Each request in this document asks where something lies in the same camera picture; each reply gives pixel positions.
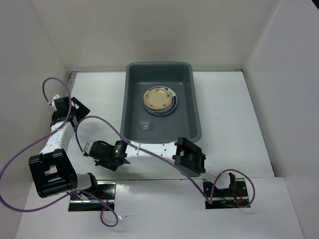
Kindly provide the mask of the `white plate green red rim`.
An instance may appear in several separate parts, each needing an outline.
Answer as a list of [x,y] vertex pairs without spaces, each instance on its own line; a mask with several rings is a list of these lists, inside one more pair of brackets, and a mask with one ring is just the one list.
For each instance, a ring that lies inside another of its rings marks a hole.
[[155,115],[155,116],[164,116],[164,115],[170,114],[171,112],[173,112],[175,110],[175,108],[177,106],[178,100],[177,100],[176,93],[168,87],[164,87],[164,86],[155,86],[155,87],[163,87],[163,88],[167,89],[172,94],[172,102],[170,103],[170,105],[167,108],[165,108],[163,110],[151,110],[150,108],[148,108],[146,106],[146,104],[144,103],[144,100],[143,100],[143,105],[144,105],[146,111],[152,115]]

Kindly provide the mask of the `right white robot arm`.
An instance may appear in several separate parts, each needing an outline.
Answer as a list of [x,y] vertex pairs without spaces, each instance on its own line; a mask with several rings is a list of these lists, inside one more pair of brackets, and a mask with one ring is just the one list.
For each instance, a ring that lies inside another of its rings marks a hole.
[[190,140],[179,137],[176,142],[164,144],[125,142],[118,140],[114,145],[104,141],[87,143],[84,156],[94,158],[95,165],[116,171],[124,164],[154,162],[165,159],[190,177],[202,177],[214,182],[214,193],[229,196],[236,192],[235,175],[223,173],[222,169],[206,159],[202,149]]

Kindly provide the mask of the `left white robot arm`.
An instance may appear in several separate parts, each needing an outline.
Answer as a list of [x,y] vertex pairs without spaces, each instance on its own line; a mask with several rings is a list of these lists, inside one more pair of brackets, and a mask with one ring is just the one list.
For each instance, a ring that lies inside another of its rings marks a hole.
[[55,109],[50,124],[53,135],[41,152],[28,161],[38,195],[46,198],[81,190],[88,199],[94,199],[100,192],[95,176],[77,174],[66,153],[75,127],[90,110],[75,97],[59,95],[52,99],[51,106]]

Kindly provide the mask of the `clear plastic cup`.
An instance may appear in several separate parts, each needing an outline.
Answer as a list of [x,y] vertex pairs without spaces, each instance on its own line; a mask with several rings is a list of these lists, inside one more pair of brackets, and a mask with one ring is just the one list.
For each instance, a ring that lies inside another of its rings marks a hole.
[[143,130],[148,130],[151,124],[151,117],[149,115],[140,115],[138,122]]

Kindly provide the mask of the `cream plate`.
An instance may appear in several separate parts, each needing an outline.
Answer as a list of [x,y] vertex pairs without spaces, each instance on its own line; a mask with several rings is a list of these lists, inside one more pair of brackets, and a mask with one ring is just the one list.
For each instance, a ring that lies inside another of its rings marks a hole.
[[145,92],[143,100],[151,110],[163,110],[172,102],[172,94],[163,87],[155,87]]

